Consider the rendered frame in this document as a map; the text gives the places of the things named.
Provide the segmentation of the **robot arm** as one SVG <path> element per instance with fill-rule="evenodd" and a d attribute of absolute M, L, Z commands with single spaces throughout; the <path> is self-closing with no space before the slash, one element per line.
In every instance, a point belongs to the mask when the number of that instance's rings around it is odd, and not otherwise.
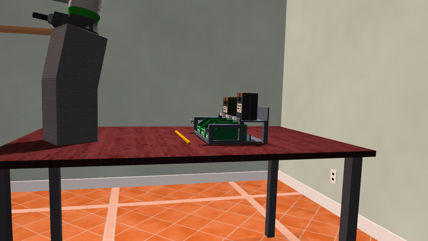
<path fill-rule="evenodd" d="M 68 14 L 55 12 L 43 15 L 33 12 L 33 18 L 47 20 L 55 28 L 66 23 L 98 34 L 97 26 L 100 20 L 104 0 L 52 0 L 68 3 Z"/>

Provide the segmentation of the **green open bin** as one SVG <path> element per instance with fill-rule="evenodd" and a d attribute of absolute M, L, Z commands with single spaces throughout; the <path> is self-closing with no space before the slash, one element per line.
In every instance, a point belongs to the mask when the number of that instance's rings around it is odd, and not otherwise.
<path fill-rule="evenodd" d="M 208 129 L 208 125 L 213 125 L 214 123 L 238 123 L 234 120 L 210 120 L 205 125 L 201 127 L 201 135 L 205 136 L 204 128 Z"/>
<path fill-rule="evenodd" d="M 238 123 L 214 123 L 214 125 L 238 125 Z M 213 140 L 231 140 L 237 139 L 238 128 L 214 128 Z M 208 139 L 208 133 L 205 133 L 205 138 Z M 246 142 L 247 125 L 244 124 L 243 141 Z"/>
<path fill-rule="evenodd" d="M 204 120 L 202 120 L 202 122 L 200 122 L 197 125 L 197 132 L 200 133 L 200 128 L 205 125 L 207 122 L 209 122 L 210 120 L 232 120 L 232 119 L 228 119 L 228 118 L 205 118 Z"/>

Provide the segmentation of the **grey metal rack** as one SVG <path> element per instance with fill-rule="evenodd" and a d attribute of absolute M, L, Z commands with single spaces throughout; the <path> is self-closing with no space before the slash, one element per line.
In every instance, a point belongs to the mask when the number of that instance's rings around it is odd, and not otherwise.
<path fill-rule="evenodd" d="M 205 118 L 222 118 L 222 116 L 233 119 L 238 122 L 238 125 L 208 125 L 208 129 L 204 128 L 204 132 L 208 133 L 208 139 L 197 132 L 198 120 L 204 120 Z M 262 139 L 258 139 L 254 136 L 247 134 L 246 142 L 243 141 L 244 134 L 244 122 L 263 122 L 262 124 Z M 218 112 L 218 116 L 194 116 L 191 119 L 191 124 L 194 124 L 194 133 L 198 135 L 208 144 L 243 144 L 243 143 L 268 143 L 269 133 L 269 107 L 258 106 L 257 120 L 242 120 L 236 116 L 231 116 Z M 231 140 L 213 140 L 214 128 L 238 128 L 237 139 Z"/>

